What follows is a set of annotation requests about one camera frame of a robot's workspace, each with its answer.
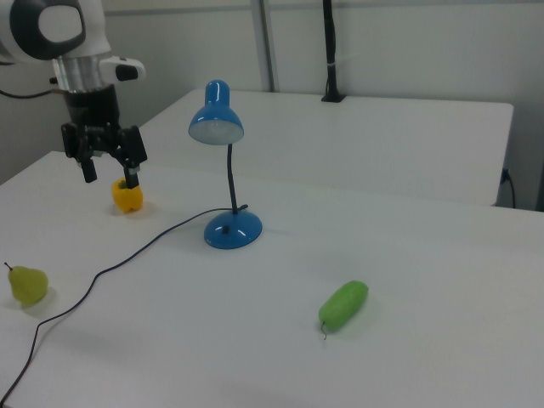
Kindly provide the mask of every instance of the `blue desk lamp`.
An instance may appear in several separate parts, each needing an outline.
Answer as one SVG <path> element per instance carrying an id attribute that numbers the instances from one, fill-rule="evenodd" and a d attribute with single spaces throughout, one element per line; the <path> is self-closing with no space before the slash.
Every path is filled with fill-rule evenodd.
<path id="1" fill-rule="evenodd" d="M 214 218 L 204 229 L 204 239 L 212 247 L 235 249 L 257 239 L 263 230 L 261 220 L 251 212 L 240 211 L 236 204 L 232 175 L 232 144 L 244 136 L 240 118 L 230 109 L 229 86 L 220 80 L 206 86 L 206 103 L 189 125 L 189 135 L 206 145 L 228 145 L 227 175 L 232 212 Z"/>

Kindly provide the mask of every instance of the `lamp base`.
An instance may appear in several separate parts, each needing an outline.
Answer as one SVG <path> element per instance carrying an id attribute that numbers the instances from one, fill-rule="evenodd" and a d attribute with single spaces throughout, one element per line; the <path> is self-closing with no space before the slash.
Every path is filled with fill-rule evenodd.
<path id="1" fill-rule="evenodd" d="M 204 239 L 214 248 L 236 249 L 255 241 L 262 231 L 263 224 L 255 214 L 224 212 L 206 226 Z"/>

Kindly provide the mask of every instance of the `toy fruit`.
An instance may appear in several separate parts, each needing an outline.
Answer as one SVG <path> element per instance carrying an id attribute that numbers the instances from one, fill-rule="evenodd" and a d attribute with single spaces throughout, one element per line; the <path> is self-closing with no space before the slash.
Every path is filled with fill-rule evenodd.
<path id="1" fill-rule="evenodd" d="M 130 213 L 131 211 L 139 210 L 144 204 L 144 193 L 139 185 L 133 189 L 127 187 L 127 181 L 124 178 L 118 179 L 111 185 L 111 196 L 113 202 L 116 203 L 124 213 Z"/>
<path id="2" fill-rule="evenodd" d="M 9 268 L 8 279 L 14 298 L 23 304 L 35 303 L 48 292 L 48 277 L 39 269 L 24 266 Z"/>
<path id="3" fill-rule="evenodd" d="M 319 315 L 323 326 L 332 332 L 338 330 L 359 310 L 367 294 L 368 286 L 363 282 L 346 283 L 321 306 Z"/>

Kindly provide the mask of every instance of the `pear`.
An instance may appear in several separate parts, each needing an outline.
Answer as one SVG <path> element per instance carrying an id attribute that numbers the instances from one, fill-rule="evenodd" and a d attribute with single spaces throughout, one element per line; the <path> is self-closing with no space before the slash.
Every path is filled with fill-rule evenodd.
<path id="1" fill-rule="evenodd" d="M 23 304 L 35 303 L 48 292 L 48 277 L 40 269 L 30 269 L 24 266 L 9 268 L 8 279 L 14 298 Z"/>

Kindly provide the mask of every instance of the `black pole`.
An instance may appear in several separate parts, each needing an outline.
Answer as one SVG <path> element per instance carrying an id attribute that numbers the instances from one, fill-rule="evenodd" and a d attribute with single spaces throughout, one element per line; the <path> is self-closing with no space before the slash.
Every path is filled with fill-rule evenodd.
<path id="1" fill-rule="evenodd" d="M 235 178 L 232 175 L 232 144 L 229 144 L 229 153 L 227 155 L 227 176 L 229 177 L 230 202 L 232 203 L 232 213 L 238 213 L 236 204 Z"/>
<path id="2" fill-rule="evenodd" d="M 323 18 L 325 19 L 325 46 L 326 46 L 326 71 L 327 87 L 323 102 L 342 102 L 346 95 L 338 92 L 337 86 L 337 63 L 335 53 L 337 52 L 337 36 L 332 19 L 332 0 L 323 0 Z"/>

